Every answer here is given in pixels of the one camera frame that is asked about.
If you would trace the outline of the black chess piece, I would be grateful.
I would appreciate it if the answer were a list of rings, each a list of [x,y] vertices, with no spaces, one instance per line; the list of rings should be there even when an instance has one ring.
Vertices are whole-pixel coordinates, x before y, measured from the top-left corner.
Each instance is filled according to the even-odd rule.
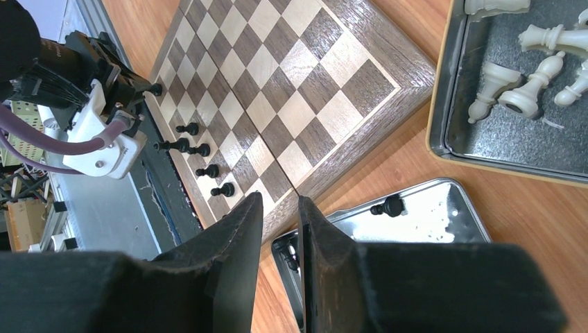
[[[147,92],[151,93],[153,96],[161,96],[163,87],[160,83],[154,83],[147,89]]]
[[[191,145],[187,138],[181,137],[175,142],[170,142],[167,140],[163,142],[155,142],[153,144],[153,148],[157,151],[177,150],[181,153],[187,153],[188,150],[191,148]]]
[[[188,123],[186,125],[179,125],[175,127],[177,133],[187,133],[191,136],[196,136],[199,133],[199,125],[195,122]]]

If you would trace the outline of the wooden chess board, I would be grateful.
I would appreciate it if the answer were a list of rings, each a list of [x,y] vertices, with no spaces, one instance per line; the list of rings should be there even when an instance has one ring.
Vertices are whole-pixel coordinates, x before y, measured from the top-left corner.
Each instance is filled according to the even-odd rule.
[[[411,117],[434,70],[371,1],[182,1],[150,77],[162,137],[210,146],[171,155],[201,225],[259,192],[268,239]],[[210,164],[217,178],[195,175]],[[226,182],[233,196],[210,194]]]

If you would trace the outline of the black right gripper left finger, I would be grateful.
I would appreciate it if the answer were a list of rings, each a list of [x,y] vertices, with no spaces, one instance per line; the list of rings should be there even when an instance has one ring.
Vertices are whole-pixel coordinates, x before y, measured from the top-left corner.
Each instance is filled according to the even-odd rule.
[[[263,198],[247,195],[194,238],[152,260],[167,275],[158,332],[249,332],[263,227]]]

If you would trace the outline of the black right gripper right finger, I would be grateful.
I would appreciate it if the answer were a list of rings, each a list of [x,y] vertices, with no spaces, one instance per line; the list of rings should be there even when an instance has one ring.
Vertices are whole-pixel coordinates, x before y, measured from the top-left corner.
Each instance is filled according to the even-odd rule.
[[[307,332],[458,332],[450,244],[357,242],[308,197],[298,201]]]

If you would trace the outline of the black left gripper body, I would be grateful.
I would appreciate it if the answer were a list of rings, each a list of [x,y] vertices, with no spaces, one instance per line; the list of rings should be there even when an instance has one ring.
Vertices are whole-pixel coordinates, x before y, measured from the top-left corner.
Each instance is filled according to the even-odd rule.
[[[120,109],[137,118],[136,105],[144,101],[144,94],[152,91],[152,83],[136,74],[119,57],[118,48],[106,32],[90,37],[74,31],[65,37],[64,46],[73,52],[73,60],[66,61],[69,106],[64,111],[64,129],[71,130],[74,118],[89,102],[91,83],[97,80],[105,97],[105,107],[99,114],[109,123]]]

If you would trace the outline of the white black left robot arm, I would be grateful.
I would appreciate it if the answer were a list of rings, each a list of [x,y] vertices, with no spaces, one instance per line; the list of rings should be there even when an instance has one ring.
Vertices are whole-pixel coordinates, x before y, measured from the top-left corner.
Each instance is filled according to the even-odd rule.
[[[96,37],[81,31],[64,42],[43,38],[33,16],[18,1],[1,2],[1,100],[23,101],[51,108],[61,129],[71,130],[89,104],[92,81],[105,97],[98,115],[111,121],[122,109],[141,114],[144,94],[162,93],[131,70],[120,58],[116,37],[105,31]]]

